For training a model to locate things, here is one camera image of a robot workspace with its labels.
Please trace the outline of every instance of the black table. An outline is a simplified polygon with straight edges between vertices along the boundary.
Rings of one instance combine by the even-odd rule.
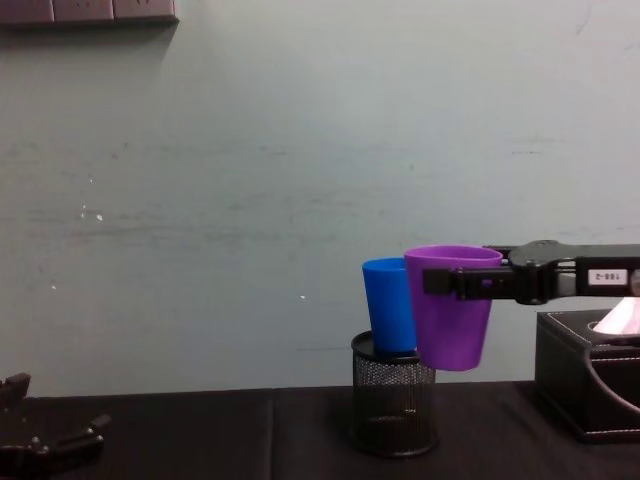
[[[346,435],[350,389],[27,400],[0,414],[0,439],[61,433],[113,417],[102,462],[73,479],[630,480],[640,445],[578,443],[540,404],[533,384],[436,386],[440,446],[385,460]]]

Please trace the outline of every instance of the mesh pencil holder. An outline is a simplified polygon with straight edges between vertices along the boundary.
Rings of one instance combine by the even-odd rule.
[[[351,439],[373,455],[406,458],[427,453],[438,443],[433,418],[435,370],[417,353],[376,353],[371,332],[357,335],[353,349]]]

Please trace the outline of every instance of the black tissue box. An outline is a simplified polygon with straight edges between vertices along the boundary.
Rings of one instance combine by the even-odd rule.
[[[640,348],[593,345],[607,313],[538,313],[536,386],[580,440],[640,442]]]

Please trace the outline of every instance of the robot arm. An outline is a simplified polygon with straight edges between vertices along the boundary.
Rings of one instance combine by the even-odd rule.
[[[512,299],[542,305],[571,296],[640,296],[640,245],[564,245],[552,240],[521,247],[488,247],[502,253],[490,269],[427,269],[424,292],[460,300]]]
[[[0,381],[0,411],[8,413],[27,395],[31,377],[25,373]],[[58,438],[33,437],[29,442],[0,446],[0,478],[49,478],[97,462],[102,434],[111,422],[102,415],[78,432]]]

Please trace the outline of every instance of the label sticker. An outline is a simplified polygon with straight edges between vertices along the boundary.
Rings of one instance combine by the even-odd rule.
[[[627,285],[627,270],[589,270],[589,285]]]

